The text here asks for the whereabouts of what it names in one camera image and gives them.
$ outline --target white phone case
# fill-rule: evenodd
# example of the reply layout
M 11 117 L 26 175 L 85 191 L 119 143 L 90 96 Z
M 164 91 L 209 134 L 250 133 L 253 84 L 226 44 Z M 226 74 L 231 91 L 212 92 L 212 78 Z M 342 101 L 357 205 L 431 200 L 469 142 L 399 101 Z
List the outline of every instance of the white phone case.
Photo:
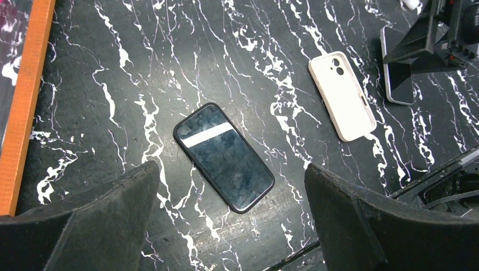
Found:
M 341 140 L 353 141 L 375 130 L 376 119 L 343 52 L 318 56 L 308 67 Z

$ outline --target black smartphone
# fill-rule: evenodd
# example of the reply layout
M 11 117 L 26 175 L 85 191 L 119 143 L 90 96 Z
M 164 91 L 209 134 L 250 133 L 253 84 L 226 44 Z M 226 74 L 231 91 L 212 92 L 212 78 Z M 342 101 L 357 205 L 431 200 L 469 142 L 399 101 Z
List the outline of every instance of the black smartphone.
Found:
M 382 57 L 394 50 L 404 37 L 400 31 L 389 27 L 381 29 Z M 389 102 L 410 105 L 414 103 L 411 61 L 384 64 L 386 97 Z
M 246 213 L 275 184 L 273 173 L 217 104 L 207 103 L 178 123 L 173 137 L 237 213 Z

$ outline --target orange bar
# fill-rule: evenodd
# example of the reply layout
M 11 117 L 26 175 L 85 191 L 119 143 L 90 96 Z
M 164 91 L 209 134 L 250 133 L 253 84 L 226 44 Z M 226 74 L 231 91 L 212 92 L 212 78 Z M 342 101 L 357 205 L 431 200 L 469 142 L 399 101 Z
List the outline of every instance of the orange bar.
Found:
M 15 215 L 55 0 L 34 0 L 0 156 L 0 216 Z

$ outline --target black phone case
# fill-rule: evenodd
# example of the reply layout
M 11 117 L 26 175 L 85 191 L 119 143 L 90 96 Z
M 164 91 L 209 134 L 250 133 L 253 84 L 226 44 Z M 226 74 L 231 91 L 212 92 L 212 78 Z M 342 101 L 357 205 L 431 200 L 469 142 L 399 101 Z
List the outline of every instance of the black phone case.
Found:
M 273 181 L 271 182 L 271 185 L 268 187 L 268 189 L 266 189 L 263 193 L 261 193 L 261 195 L 259 197 L 257 197 L 252 203 L 251 205 L 246 208 L 244 211 L 240 211 L 238 210 L 237 208 L 235 208 L 233 206 L 233 204 L 231 203 L 231 201 L 221 192 L 221 190 L 219 189 L 219 187 L 216 185 L 216 183 L 211 179 L 211 177 L 206 173 L 206 171 L 204 170 L 204 168 L 201 166 L 201 164 L 196 160 L 196 158 L 194 157 L 194 155 L 189 151 L 189 149 L 183 144 L 183 142 L 181 141 L 180 137 L 178 136 L 178 128 L 181 124 L 183 124 L 184 122 L 188 121 L 191 117 L 193 117 L 194 115 L 196 115 L 197 113 L 199 113 L 201 110 L 203 110 L 205 107 L 207 106 L 216 106 L 218 108 L 218 110 L 223 114 L 223 116 L 226 118 L 226 120 L 231 124 L 231 126 L 234 128 L 234 130 L 239 134 L 239 136 L 241 137 L 241 139 L 246 143 L 246 145 L 248 146 L 248 148 L 250 148 L 250 150 L 255 154 L 255 156 L 261 161 L 261 163 L 263 164 L 265 170 L 271 175 Z M 236 126 L 231 122 L 231 120 L 228 118 L 228 116 L 225 114 L 225 112 L 221 109 L 221 107 L 219 107 L 216 103 L 206 103 L 204 104 L 202 107 L 200 107 L 199 109 L 195 110 L 193 113 L 191 113 L 188 117 L 186 117 L 184 120 L 180 121 L 180 123 L 176 124 L 175 125 L 175 128 L 173 129 L 173 138 L 175 139 L 176 143 L 178 143 L 181 147 L 181 149 L 186 153 L 186 155 L 188 156 L 188 158 L 194 163 L 195 167 L 198 168 L 198 170 L 201 172 L 201 174 L 205 177 L 205 179 L 210 183 L 211 186 L 213 186 L 213 188 L 216 190 L 216 192 L 220 195 L 220 197 L 223 199 L 224 202 L 226 202 L 226 204 L 235 212 L 239 213 L 239 214 L 244 214 L 246 213 L 247 211 L 249 211 L 250 209 L 252 209 L 252 207 L 254 205 L 256 205 L 269 191 L 271 191 L 271 189 L 273 188 L 273 186 L 275 185 L 275 176 L 273 175 L 273 173 L 269 170 L 269 168 L 266 166 L 266 164 L 264 163 L 263 159 L 261 159 L 261 157 L 258 155 L 258 153 L 256 153 L 256 151 L 253 149 L 253 147 L 251 147 L 251 145 L 248 143 L 248 141 L 244 138 L 244 136 L 240 133 L 240 131 L 236 128 Z

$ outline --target table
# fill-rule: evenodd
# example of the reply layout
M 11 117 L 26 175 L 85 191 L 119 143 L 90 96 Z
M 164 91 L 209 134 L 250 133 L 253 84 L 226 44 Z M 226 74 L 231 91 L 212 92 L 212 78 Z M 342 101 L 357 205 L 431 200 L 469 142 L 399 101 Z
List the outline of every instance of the table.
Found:
M 18 213 L 155 160 L 161 184 L 140 268 L 263 270 L 317 241 L 312 161 L 390 195 L 475 146 L 477 66 L 415 77 L 416 103 L 385 101 L 379 32 L 406 31 L 399 1 L 57 0 Z M 340 142 L 307 69 L 343 51 L 377 129 Z M 231 212 L 172 137 L 219 104 L 275 174 Z

